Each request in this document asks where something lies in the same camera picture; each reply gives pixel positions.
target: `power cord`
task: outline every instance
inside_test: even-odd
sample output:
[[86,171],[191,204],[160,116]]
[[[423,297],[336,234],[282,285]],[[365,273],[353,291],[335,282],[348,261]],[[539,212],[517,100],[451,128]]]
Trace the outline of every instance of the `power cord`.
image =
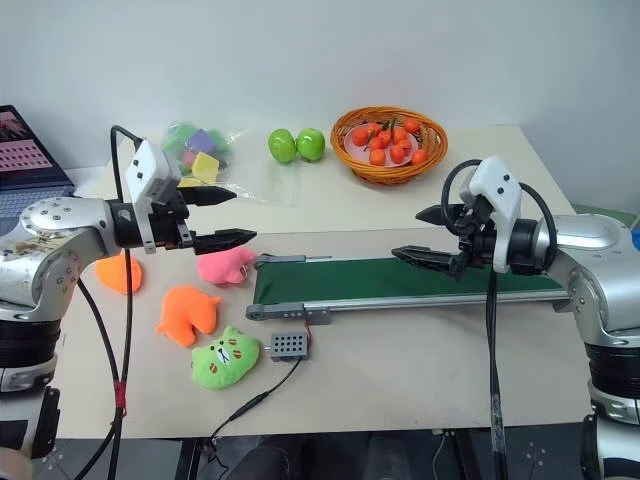
[[443,432],[442,439],[440,440],[440,445],[438,445],[438,448],[436,448],[436,451],[433,454],[433,459],[431,460],[431,473],[433,473],[434,480],[439,480],[436,463],[438,462],[438,457],[440,456],[440,452],[442,452],[442,447],[444,447],[444,441],[446,440],[446,438],[447,437]]
[[211,436],[209,437],[209,440],[211,441],[211,444],[212,445],[214,444],[214,442],[215,442],[215,440],[216,440],[216,438],[218,436],[218,433],[220,433],[220,430],[222,430],[225,426],[227,426],[229,423],[233,422],[237,418],[240,418],[242,415],[247,413],[249,410],[255,408],[257,405],[262,403],[262,401],[265,398],[267,398],[269,395],[271,395],[273,392],[275,392],[278,388],[280,388],[280,386],[284,382],[286,382],[291,375],[293,375],[293,372],[296,371],[296,368],[298,368],[298,365],[300,365],[300,360],[297,360],[296,363],[294,363],[293,367],[291,367],[291,370],[289,370],[289,372],[282,378],[282,380],[280,380],[278,383],[276,383],[275,386],[273,386],[269,390],[265,390],[264,392],[259,393],[255,397],[253,397],[251,400],[249,400],[244,405],[242,405],[240,408],[238,408],[235,412],[233,412],[229,416],[229,418],[227,418],[224,422],[222,422],[220,425],[218,425],[218,428],[216,428],[213,431],[213,433],[211,434]]
[[[109,335],[107,334],[107,330],[105,329],[104,322],[102,320],[102,315],[100,315],[100,310],[98,310],[98,306],[96,305],[96,302],[93,300],[93,297],[89,293],[89,290],[87,290],[87,287],[85,286],[82,279],[78,279],[78,288],[82,292],[82,295],[84,295],[84,298],[87,300],[87,303],[89,304],[89,308],[91,308],[91,311],[93,312],[93,316],[96,319],[98,330],[100,330],[100,337],[102,338],[102,343],[104,343],[104,348],[107,352],[107,359],[109,360],[109,368],[111,369],[111,377],[113,378],[114,382],[117,382],[119,378],[118,366],[116,365],[116,359],[115,359],[115,356],[113,355],[113,348],[111,347],[111,341],[109,340]],[[89,461],[86,463],[86,465],[82,467],[82,470],[80,470],[80,472],[74,477],[74,480],[82,480],[87,475],[87,473],[89,473],[89,471],[96,464],[100,456],[102,456],[103,452],[107,449],[109,442],[111,442],[111,439],[113,438],[113,434],[114,434],[114,428],[112,424],[111,428],[109,429],[109,432],[107,433],[107,436],[104,438],[104,440],[102,440],[97,450],[95,451],[93,456],[89,459]]]
[[[121,133],[129,138],[136,150],[142,143],[142,139],[130,131],[119,125],[111,127],[110,144],[111,144],[111,165],[113,167],[113,180],[116,185],[116,193],[118,201],[124,202],[122,194],[122,182],[120,179],[120,168],[118,165],[118,145],[117,135]],[[116,477],[116,469],[118,467],[118,454],[120,453],[120,441],[122,439],[122,419],[127,414],[126,407],[126,391],[127,379],[129,377],[129,360],[131,357],[131,331],[133,327],[133,280],[131,275],[131,252],[128,248],[124,249],[124,263],[127,274],[127,321],[125,326],[124,354],[122,358],[122,376],[118,382],[114,383],[116,396],[116,412],[113,421],[113,443],[111,445],[111,459],[109,460],[109,472],[107,480],[114,480]]]
[[[481,160],[473,159],[467,160],[457,165],[447,176],[443,188],[442,196],[440,199],[440,211],[444,225],[447,230],[453,235],[462,236],[471,233],[467,228],[461,228],[455,225],[454,219],[451,218],[449,212],[449,195],[451,191],[451,184],[454,178],[465,168],[480,165]],[[551,210],[547,206],[542,196],[526,183],[520,183],[520,188],[533,198],[544,217],[549,232],[549,247],[545,255],[542,270],[547,270],[553,264],[558,251],[558,237],[555,222]],[[487,329],[487,342],[489,344],[489,391],[491,395],[490,399],[490,413],[491,413],[491,445],[493,449],[494,467],[496,478],[508,479],[507,469],[507,452],[506,452],[506,440],[504,432],[504,423],[502,418],[502,405],[500,398],[500,382],[498,380],[498,368],[496,363],[496,309],[497,309],[497,292],[498,292],[498,277],[495,270],[491,269],[489,276],[489,282],[487,285],[487,301],[486,301],[486,313],[485,324]]]
[[[309,325],[308,320],[305,321],[304,328],[307,331],[308,347],[311,347],[311,343],[313,341],[313,337],[311,335],[311,327]],[[218,477],[218,480],[221,480],[222,477],[229,470],[229,467],[227,465],[223,464],[220,461],[220,458],[218,457],[218,451],[217,451],[217,448],[216,448],[216,441],[218,439],[218,433],[220,433],[220,431],[224,427],[226,427],[229,423],[233,422],[237,418],[240,418],[242,415],[247,413],[249,410],[251,410],[251,409],[255,408],[256,406],[258,406],[265,398],[267,398],[269,395],[271,395],[273,392],[275,392],[278,388],[280,388],[282,386],[282,384],[284,382],[286,382],[289,379],[289,377],[291,377],[291,375],[293,375],[293,372],[296,371],[296,368],[298,368],[298,365],[300,365],[300,359],[296,360],[296,363],[293,365],[293,367],[291,367],[291,369],[287,372],[287,374],[284,377],[282,377],[282,379],[278,383],[276,383],[269,390],[265,390],[264,392],[256,395],[251,400],[249,400],[244,405],[242,405],[240,408],[238,408],[235,412],[233,412],[229,416],[229,418],[227,418],[224,422],[222,422],[220,425],[218,425],[218,427],[210,435],[210,437],[209,437],[209,447],[212,449],[213,455],[209,457],[207,463],[211,463],[212,461],[215,460],[215,461],[218,462],[220,467],[224,468],[224,471],[220,474],[220,476]]]
[[493,464],[496,478],[506,480],[507,471],[507,443],[502,421],[502,403],[500,400],[500,382],[498,381],[498,366],[496,364],[496,306],[498,299],[498,274],[491,269],[487,286],[486,328],[489,343],[489,393],[491,397],[491,447],[493,449]]
[[[120,169],[118,165],[118,133],[121,133],[125,137],[129,138],[133,142],[136,150],[143,140],[119,125],[114,125],[113,127],[111,127],[110,145],[113,179],[115,182],[118,201],[122,203],[124,202],[124,196],[122,193],[122,181],[120,179]],[[109,360],[109,367],[111,369],[111,376],[113,379],[116,408],[113,416],[113,421],[111,423],[111,428],[109,429],[107,436],[104,438],[104,440],[102,441],[96,452],[93,454],[93,456],[89,459],[87,464],[82,468],[80,473],[76,475],[74,480],[82,480],[86,476],[86,474],[91,470],[91,468],[93,468],[95,463],[104,453],[107,446],[112,440],[113,444],[111,446],[111,459],[109,461],[109,472],[107,478],[108,480],[114,480],[116,476],[118,454],[120,452],[120,441],[122,438],[122,419],[126,415],[126,386],[129,376],[129,360],[131,357],[131,331],[133,326],[133,280],[131,274],[131,253],[128,248],[124,249],[124,258],[125,270],[127,275],[127,320],[125,327],[124,354],[122,360],[122,376],[118,374],[118,368],[116,365],[115,356],[113,354],[113,348],[111,347],[111,342],[109,341],[109,336],[107,335],[107,331],[104,327],[104,322],[102,321],[100,311],[98,310],[95,301],[91,297],[91,294],[87,290],[82,280],[78,280],[78,287],[80,288],[80,291],[84,295],[87,303],[89,304],[89,307],[91,308],[91,311],[93,312],[96,323],[98,325],[98,329],[100,330],[100,336],[102,337],[102,341],[107,352],[107,358]]]

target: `plastic bag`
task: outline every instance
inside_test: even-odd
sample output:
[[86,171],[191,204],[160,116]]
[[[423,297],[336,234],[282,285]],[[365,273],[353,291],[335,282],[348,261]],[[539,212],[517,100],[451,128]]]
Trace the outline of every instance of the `plastic bag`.
[[188,123],[167,131],[162,149],[182,173],[181,186],[215,185],[256,203],[297,203],[297,162],[276,162],[267,147],[269,132],[220,132]]

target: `black cable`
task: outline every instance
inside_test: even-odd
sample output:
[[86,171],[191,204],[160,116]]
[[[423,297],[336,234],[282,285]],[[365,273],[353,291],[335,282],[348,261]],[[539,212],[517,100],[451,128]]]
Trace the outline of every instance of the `black cable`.
[[502,421],[502,405],[500,400],[500,382],[498,381],[498,367],[496,364],[496,305],[498,299],[498,275],[491,269],[489,284],[487,285],[487,303],[485,323],[487,327],[487,342],[489,344],[489,410],[491,415],[491,446],[496,478],[506,480],[507,446]]
[[222,468],[222,472],[220,472],[220,475],[218,475],[218,480],[222,480],[222,477],[224,477],[224,475],[229,471],[229,466],[222,463],[220,461],[220,457],[218,457],[217,455],[215,456],[214,460],[216,462],[218,462],[218,465],[220,465],[220,468]]
[[235,419],[241,417],[242,415],[244,415],[245,413],[247,413],[249,410],[251,410],[252,408],[254,408],[255,406],[257,406],[260,402],[262,402],[265,398],[267,398],[269,395],[271,395],[273,392],[275,392],[278,388],[280,388],[280,386],[286,382],[289,377],[291,377],[291,375],[293,375],[293,372],[295,372],[296,368],[298,368],[298,365],[300,365],[300,360],[297,360],[296,363],[293,365],[293,367],[291,367],[291,370],[289,370],[289,372],[282,378],[282,380],[280,380],[274,387],[270,388],[269,390],[265,390],[264,392],[256,395],[255,397],[253,397],[251,400],[249,400],[247,403],[245,403],[244,405],[242,405],[240,408],[238,408],[235,412],[233,412],[229,418],[227,418],[224,422],[222,422],[218,428],[216,428],[213,433],[211,434],[211,436],[209,437],[209,439],[211,440],[212,444],[215,441],[218,433],[220,432],[220,430],[222,430],[226,425],[228,425],[229,423],[233,422]]
[[100,456],[107,449],[107,446],[109,445],[109,442],[111,441],[112,438],[113,438],[113,425],[111,425],[111,428],[109,429],[109,433],[107,433],[107,436],[104,438],[104,440],[102,440],[102,443],[100,443],[100,446],[95,451],[93,456],[89,459],[87,464],[84,467],[82,467],[82,470],[80,470],[80,473],[78,473],[78,475],[76,475],[73,478],[73,480],[82,480],[87,475],[87,473],[89,473],[89,470],[93,468],[93,466],[96,464]]
[[536,471],[536,463],[537,462],[535,460],[531,462],[531,467],[529,467],[529,476],[527,477],[527,480],[533,480],[533,474]]
[[[116,193],[118,200],[124,202],[122,195],[122,183],[120,179],[120,169],[118,168],[118,145],[117,145],[117,133],[120,132],[127,138],[133,141],[136,150],[142,143],[142,139],[132,134],[128,130],[114,125],[111,127],[110,140],[111,140],[111,165],[113,166],[113,179],[116,184]],[[127,379],[129,377],[129,360],[131,356],[131,331],[133,327],[133,281],[131,275],[131,252],[128,248],[124,249],[124,262],[125,271],[127,274],[127,321],[125,326],[125,340],[124,340],[124,354],[122,358],[122,376],[116,386],[116,398],[121,400],[118,403],[124,402],[126,397]],[[118,454],[120,453],[120,441],[122,439],[122,420],[126,414],[125,408],[122,405],[116,406],[116,413],[113,419],[113,443],[111,446],[111,459],[109,460],[109,472],[107,474],[108,480],[114,480],[116,477],[116,469],[118,467]]]
[[120,125],[114,125],[111,127],[111,132],[109,134],[110,144],[111,144],[111,165],[113,167],[113,180],[116,183],[116,195],[118,196],[118,200],[120,203],[124,202],[122,195],[122,182],[120,181],[120,168],[118,165],[118,133],[121,133],[125,137],[129,138],[136,147],[136,150],[142,143],[142,139],[133,133],[131,133],[126,128],[121,127]]
[[104,343],[104,349],[107,352],[107,359],[109,360],[109,368],[111,370],[111,378],[114,382],[117,382],[120,378],[118,374],[118,365],[116,365],[116,358],[113,354],[113,348],[111,347],[111,341],[109,340],[109,335],[107,334],[107,329],[104,327],[104,321],[102,320],[102,315],[100,315],[100,310],[98,310],[98,306],[96,302],[93,300],[93,297],[87,290],[82,279],[78,279],[78,288],[84,295],[87,303],[89,304],[89,308],[93,312],[93,316],[96,319],[96,323],[98,324],[98,330],[100,330],[100,337],[102,338],[102,343]]
[[553,221],[553,215],[551,210],[549,210],[549,206],[542,196],[533,189],[533,187],[530,187],[526,183],[520,183],[520,188],[527,192],[538,204],[538,207],[542,211],[544,221],[547,224],[547,230],[549,230],[549,248],[547,248],[547,254],[542,266],[544,270],[547,270],[553,264],[556,254],[558,253],[558,232],[556,230],[556,223]]
[[[80,288],[82,295],[84,295],[84,298],[87,300],[87,303],[89,304],[89,308],[91,308],[91,311],[93,312],[93,316],[96,319],[98,330],[100,330],[100,337],[102,338],[102,343],[104,343],[104,348],[105,348],[105,351],[107,352],[107,359],[109,360],[111,377],[113,378],[114,382],[117,382],[119,379],[118,366],[116,364],[115,356],[113,355],[113,348],[111,347],[111,342],[109,340],[107,330],[104,326],[104,321],[102,320],[102,315],[98,310],[98,306],[96,305],[96,302],[93,300],[93,297],[91,296],[91,294],[89,293],[89,290],[87,290],[87,287],[85,286],[84,282],[81,279],[78,280],[78,288]],[[111,428],[109,429],[109,432],[107,433],[107,436],[102,440],[97,450],[95,451],[93,456],[89,459],[89,461],[86,463],[86,465],[82,467],[82,470],[80,470],[80,472],[74,477],[74,480],[82,480],[87,475],[87,473],[89,473],[89,471],[96,464],[100,456],[107,449],[109,442],[111,442],[111,439],[113,438],[113,434],[114,434],[114,428],[112,425]]]
[[449,215],[449,192],[451,191],[451,184],[453,183],[453,179],[460,173],[461,170],[464,170],[467,167],[473,167],[480,165],[481,160],[467,160],[466,162],[462,162],[459,165],[456,165],[449,175],[447,175],[446,180],[444,181],[444,186],[442,187],[442,197],[440,198],[440,211],[442,214],[442,221],[444,222],[444,226],[447,227],[447,230],[451,232],[451,234],[456,236],[466,235],[470,233],[465,229],[461,229],[455,226],[455,221]]

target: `laptop screen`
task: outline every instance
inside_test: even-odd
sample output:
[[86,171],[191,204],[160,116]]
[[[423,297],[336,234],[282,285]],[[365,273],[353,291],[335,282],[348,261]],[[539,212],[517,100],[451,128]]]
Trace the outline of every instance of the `laptop screen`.
[[72,185],[11,105],[0,106],[0,191]]

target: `green cat plush toy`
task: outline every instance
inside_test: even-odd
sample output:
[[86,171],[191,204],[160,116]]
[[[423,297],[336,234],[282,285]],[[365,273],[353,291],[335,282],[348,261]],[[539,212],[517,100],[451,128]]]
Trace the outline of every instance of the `green cat plush toy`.
[[226,388],[251,370],[259,355],[260,342],[257,339],[229,326],[210,346],[193,349],[191,378],[205,388]]

